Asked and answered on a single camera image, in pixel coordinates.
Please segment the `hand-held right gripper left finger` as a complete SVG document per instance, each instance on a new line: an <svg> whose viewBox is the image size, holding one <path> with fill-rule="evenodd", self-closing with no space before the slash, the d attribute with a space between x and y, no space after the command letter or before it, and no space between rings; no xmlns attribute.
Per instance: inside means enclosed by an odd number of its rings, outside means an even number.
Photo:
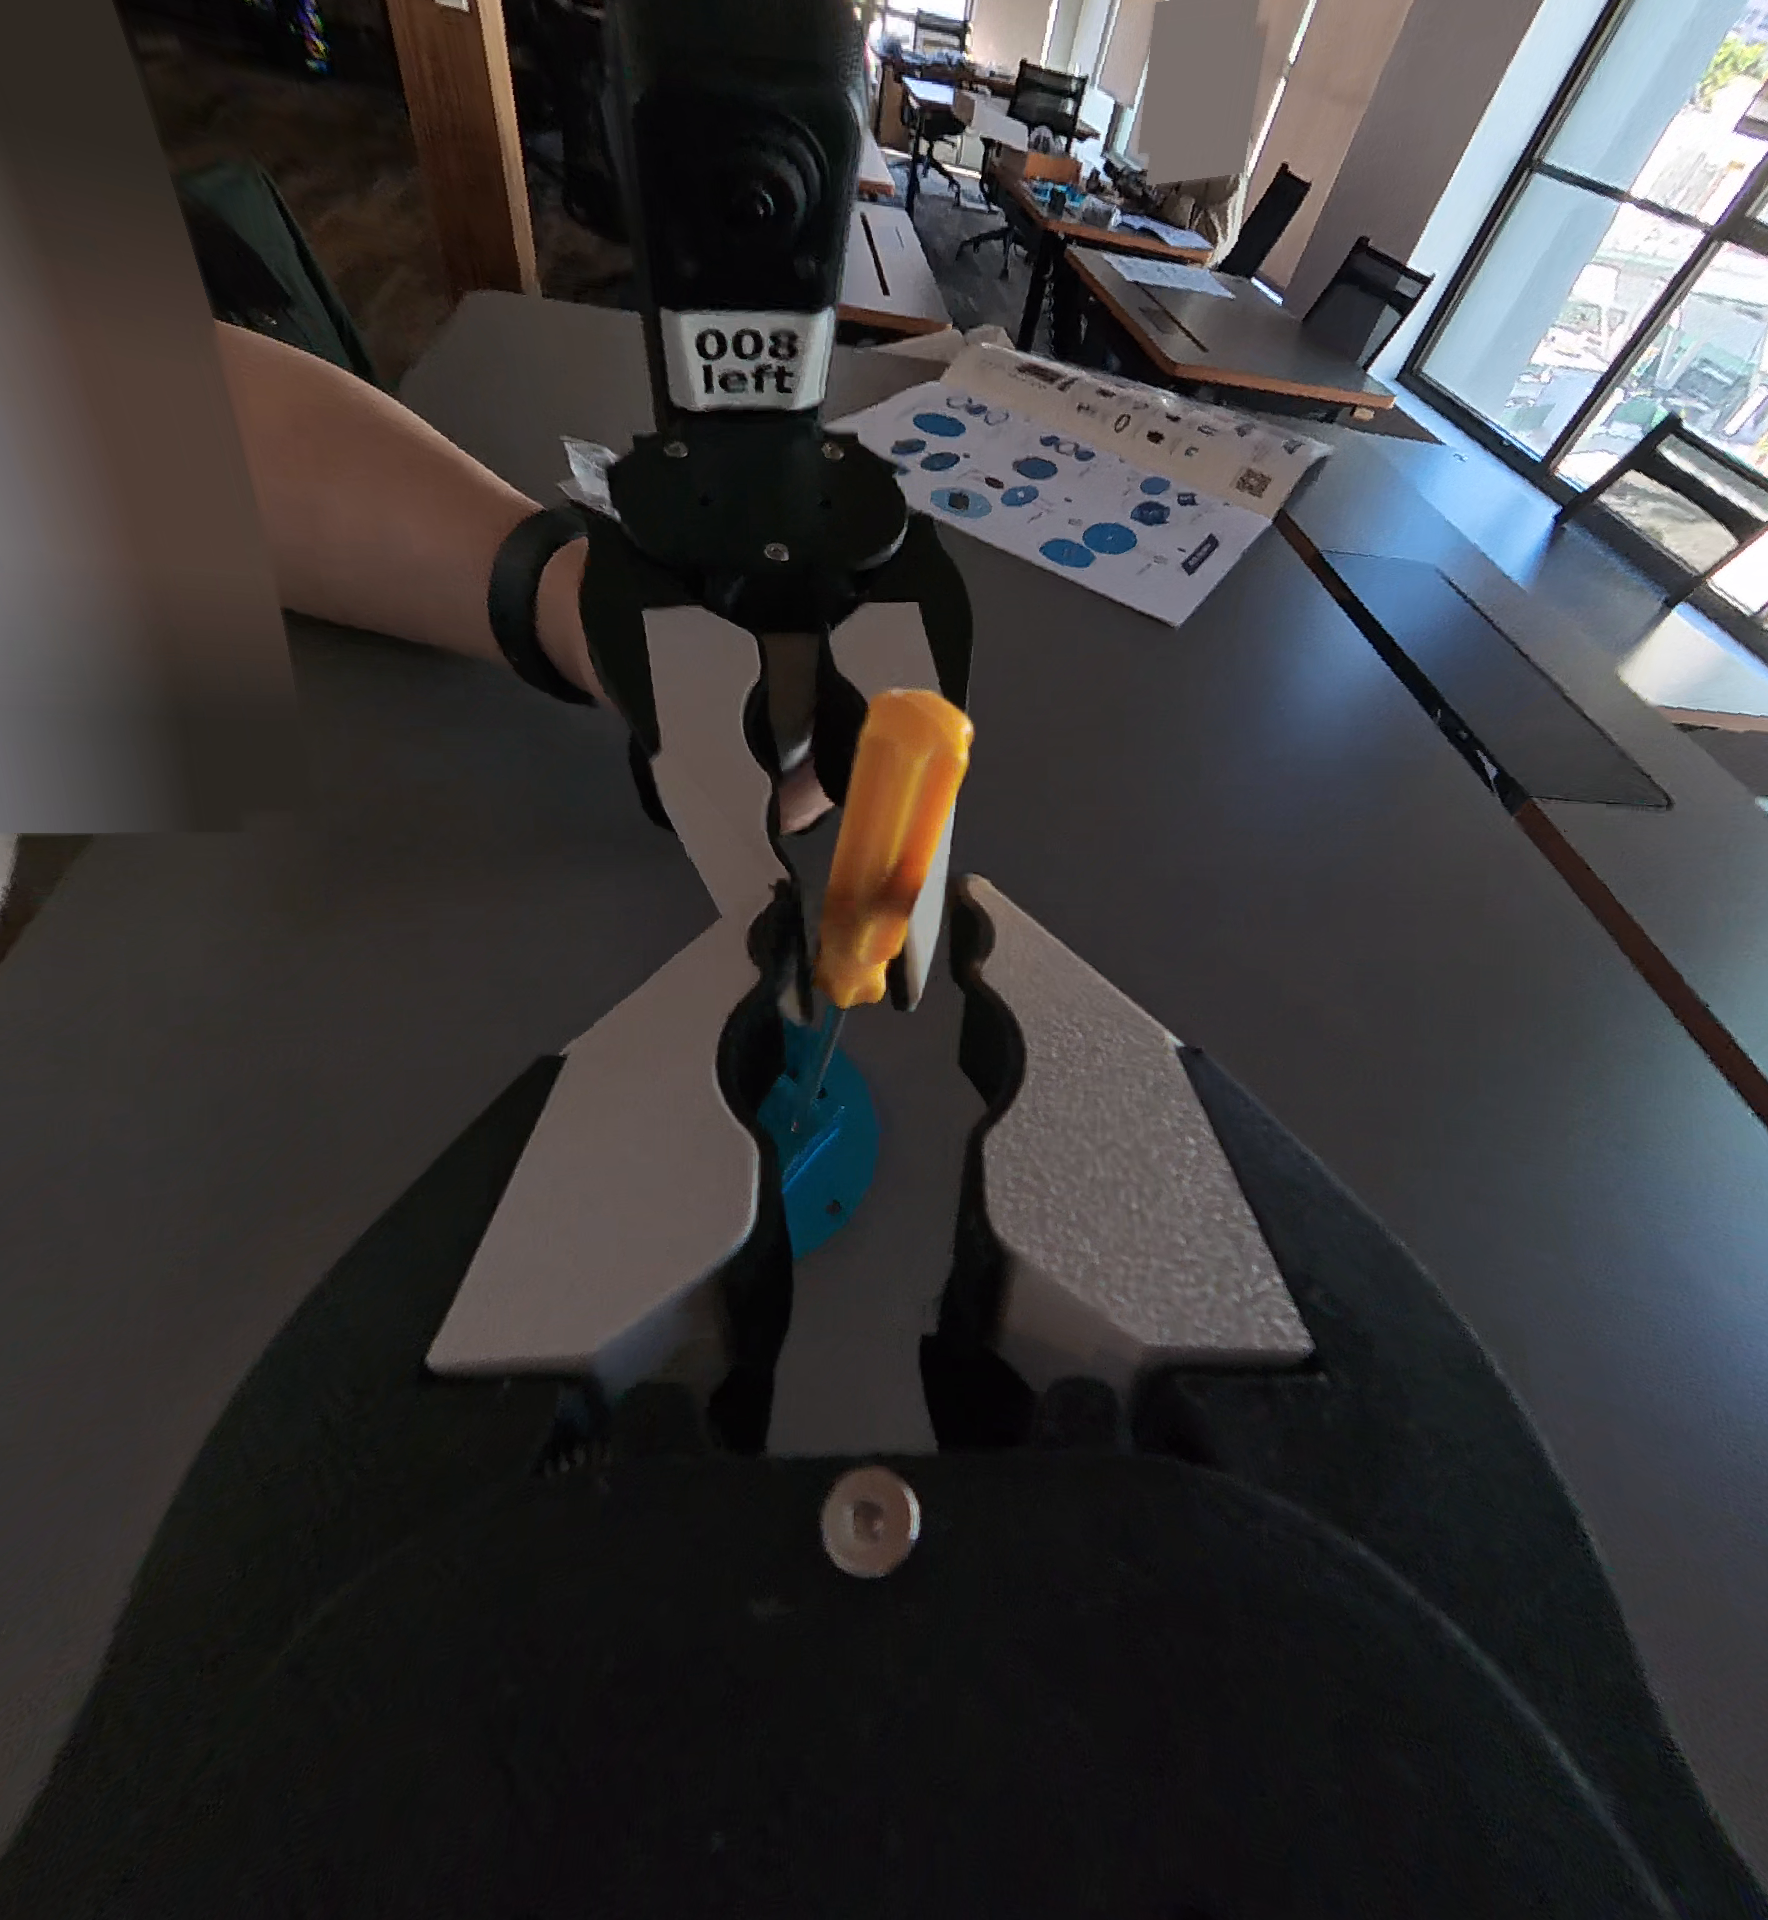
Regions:
<svg viewBox="0 0 1768 1920"><path fill-rule="evenodd" d="M720 920L567 1044L426 1367L594 1379L610 1401L676 1374L768 1406L792 1306L774 1150L797 905Z"/></svg>

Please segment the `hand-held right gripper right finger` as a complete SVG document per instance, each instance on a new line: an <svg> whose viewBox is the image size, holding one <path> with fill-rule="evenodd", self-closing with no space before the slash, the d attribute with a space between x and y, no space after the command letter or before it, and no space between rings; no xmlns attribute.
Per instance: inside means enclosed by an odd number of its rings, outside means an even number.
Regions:
<svg viewBox="0 0 1768 1920"><path fill-rule="evenodd" d="M926 1360L994 1398L1313 1355L1176 1035L982 876L955 884L983 1101Z"/></svg>

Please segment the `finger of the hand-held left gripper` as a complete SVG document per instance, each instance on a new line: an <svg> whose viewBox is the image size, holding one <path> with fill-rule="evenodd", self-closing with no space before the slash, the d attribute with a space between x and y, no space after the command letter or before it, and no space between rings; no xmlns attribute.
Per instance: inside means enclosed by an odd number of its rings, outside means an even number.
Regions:
<svg viewBox="0 0 1768 1920"><path fill-rule="evenodd" d="M743 931L795 881L779 850L779 779L745 733L760 645L701 608L650 610L643 634L661 804L721 918Z"/></svg>
<svg viewBox="0 0 1768 1920"><path fill-rule="evenodd" d="M851 779L858 737L865 724L868 706L881 691L895 689L895 687L920 687L920 689L938 691L941 696L945 696L960 708L961 708L961 702L957 699L948 696L941 691L938 657L933 654L930 640L926 638L922 616L918 610L910 604L861 608L850 617L850 621L845 621L833 634L832 657L841 678L864 701L864 708L858 722L858 732L854 737L854 751L850 755L845 793L841 801L841 818L844 818L844 804L845 804L845 794L848 794L848 787ZM912 912L910 932L906 937L904 949L901 958L891 964L891 970L889 970L889 987L883 999L892 998L897 1007L903 1011L910 1011L916 1007L916 1001L920 999L924 992L924 984L936 961L943 896L945 896L948 876L950 876L950 858L951 858L957 801L951 810L950 824L941 834L938 864Z"/></svg>

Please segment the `yellow screwdriver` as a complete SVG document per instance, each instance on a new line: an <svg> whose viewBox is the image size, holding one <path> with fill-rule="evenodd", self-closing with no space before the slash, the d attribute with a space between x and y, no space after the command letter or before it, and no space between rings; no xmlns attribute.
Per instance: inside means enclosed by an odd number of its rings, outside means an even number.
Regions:
<svg viewBox="0 0 1768 1920"><path fill-rule="evenodd" d="M886 996L971 735L965 710L930 689L885 689L868 706L824 896L812 981L829 1013L801 1076L801 1120L812 1115L845 1015Z"/></svg>

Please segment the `blue disc with square bracket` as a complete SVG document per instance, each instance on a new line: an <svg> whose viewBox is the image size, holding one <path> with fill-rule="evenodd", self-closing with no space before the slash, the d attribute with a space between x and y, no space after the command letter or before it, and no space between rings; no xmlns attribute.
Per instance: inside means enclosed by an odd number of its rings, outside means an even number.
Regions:
<svg viewBox="0 0 1768 1920"><path fill-rule="evenodd" d="M803 1261L848 1228L864 1203L879 1160L879 1119L871 1088L845 1051L829 1057L819 1096L801 1112L801 1078L815 1057L819 1033L784 1023L784 1065L757 1110L757 1126L774 1142L782 1209L795 1261Z"/></svg>

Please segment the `person's left forearm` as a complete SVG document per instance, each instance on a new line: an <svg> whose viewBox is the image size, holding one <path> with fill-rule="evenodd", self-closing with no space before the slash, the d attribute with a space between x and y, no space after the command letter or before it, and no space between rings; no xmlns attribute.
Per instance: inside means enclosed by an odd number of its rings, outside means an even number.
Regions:
<svg viewBox="0 0 1768 1920"><path fill-rule="evenodd" d="M224 386L274 549L280 601L454 656L504 662L486 624L499 541L539 508L350 372L216 325ZM539 638L602 689L581 616L589 539L548 567Z"/></svg>

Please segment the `grey desk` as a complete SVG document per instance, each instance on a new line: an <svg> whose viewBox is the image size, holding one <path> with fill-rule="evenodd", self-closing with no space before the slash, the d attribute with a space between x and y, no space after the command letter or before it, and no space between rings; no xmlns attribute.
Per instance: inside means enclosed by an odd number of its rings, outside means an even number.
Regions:
<svg viewBox="0 0 1768 1920"><path fill-rule="evenodd" d="M1332 1357L1142 1447L539 1464L428 1341L701 929L610 728L294 626L295 817L0 974L0 1917L1768 1917L1768 1139L1284 549L951 549L965 864L1197 1052Z"/></svg>
<svg viewBox="0 0 1768 1920"><path fill-rule="evenodd" d="M1304 420L1397 412L1397 396L1362 366L1304 334L1304 325L1252 283L1219 296L1136 283L1129 254L1072 248L1092 352L1106 371L1236 409Z"/></svg>
<svg viewBox="0 0 1768 1920"><path fill-rule="evenodd" d="M1768 1131L1768 815L1643 705L1576 610L1509 578L1438 503L1516 506L1446 448L1307 429L1331 455L1277 531Z"/></svg>
<svg viewBox="0 0 1768 1920"><path fill-rule="evenodd" d="M951 327L916 227L903 208L854 204L838 319L886 341L924 339Z"/></svg>

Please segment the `distant cluttered desk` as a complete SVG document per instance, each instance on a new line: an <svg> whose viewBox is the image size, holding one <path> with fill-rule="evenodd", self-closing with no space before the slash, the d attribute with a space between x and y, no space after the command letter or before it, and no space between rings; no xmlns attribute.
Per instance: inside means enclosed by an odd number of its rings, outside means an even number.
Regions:
<svg viewBox="0 0 1768 1920"><path fill-rule="evenodd" d="M1079 192L1083 170L1076 156L996 145L985 180L1018 221L1062 239L1200 262L1215 256L1207 239L1189 228L1162 225L1104 193Z"/></svg>

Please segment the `cardboard box with blue print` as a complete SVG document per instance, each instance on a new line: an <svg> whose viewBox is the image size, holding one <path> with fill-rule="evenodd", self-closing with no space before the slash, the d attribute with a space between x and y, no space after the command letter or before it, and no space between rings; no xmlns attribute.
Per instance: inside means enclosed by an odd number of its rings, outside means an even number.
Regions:
<svg viewBox="0 0 1768 1920"><path fill-rule="evenodd" d="M838 422L906 503L1179 627L1331 448L1299 425L994 345Z"/></svg>

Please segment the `black office chair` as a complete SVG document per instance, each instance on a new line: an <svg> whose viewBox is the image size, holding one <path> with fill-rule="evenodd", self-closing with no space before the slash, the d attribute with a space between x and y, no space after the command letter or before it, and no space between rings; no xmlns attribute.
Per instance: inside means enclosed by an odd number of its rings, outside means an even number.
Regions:
<svg viewBox="0 0 1768 1920"><path fill-rule="evenodd" d="M1082 74L1020 60L1007 113L1024 129L1024 146L1033 153L1060 153L1089 137L1092 130L1083 125L1086 90L1088 77Z"/></svg>
<svg viewBox="0 0 1768 1920"><path fill-rule="evenodd" d="M903 105L908 110L910 168L904 205L914 209L920 180L938 173L964 197L964 188L940 162L938 146L964 134L957 90L968 80L968 18L941 13L912 16L910 50L901 71Z"/></svg>

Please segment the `wooden pillar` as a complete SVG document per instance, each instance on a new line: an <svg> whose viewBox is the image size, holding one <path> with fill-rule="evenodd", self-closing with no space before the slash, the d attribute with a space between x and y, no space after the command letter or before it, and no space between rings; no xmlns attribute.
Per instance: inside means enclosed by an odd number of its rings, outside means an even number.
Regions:
<svg viewBox="0 0 1768 1920"><path fill-rule="evenodd" d="M389 2L447 283L535 296L539 275L499 2Z"/></svg>

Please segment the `dark bag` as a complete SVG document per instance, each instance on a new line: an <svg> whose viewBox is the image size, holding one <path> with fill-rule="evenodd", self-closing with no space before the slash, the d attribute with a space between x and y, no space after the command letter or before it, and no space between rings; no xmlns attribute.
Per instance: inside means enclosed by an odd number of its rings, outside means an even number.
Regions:
<svg viewBox="0 0 1768 1920"><path fill-rule="evenodd" d="M214 162L173 175L173 188L218 321L378 387L365 337L262 166Z"/></svg>

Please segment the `beige roller blind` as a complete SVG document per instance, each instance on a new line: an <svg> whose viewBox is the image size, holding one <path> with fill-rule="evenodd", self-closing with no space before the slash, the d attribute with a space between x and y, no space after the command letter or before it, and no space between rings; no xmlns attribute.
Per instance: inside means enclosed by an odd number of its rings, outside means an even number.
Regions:
<svg viewBox="0 0 1768 1920"><path fill-rule="evenodd" d="M1286 292L1298 317L1359 239L1415 264L1420 239L1542 4L1413 2L1395 13L1397 31Z"/></svg>

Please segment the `large glass window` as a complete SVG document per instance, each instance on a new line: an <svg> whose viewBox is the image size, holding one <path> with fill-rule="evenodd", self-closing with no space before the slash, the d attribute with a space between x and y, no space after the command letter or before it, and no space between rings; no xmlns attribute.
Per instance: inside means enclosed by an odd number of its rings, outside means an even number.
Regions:
<svg viewBox="0 0 1768 1920"><path fill-rule="evenodd" d="M1611 4L1406 376L1559 506L1676 414L1768 477L1768 4ZM1768 656L1768 534L1693 596Z"/></svg>

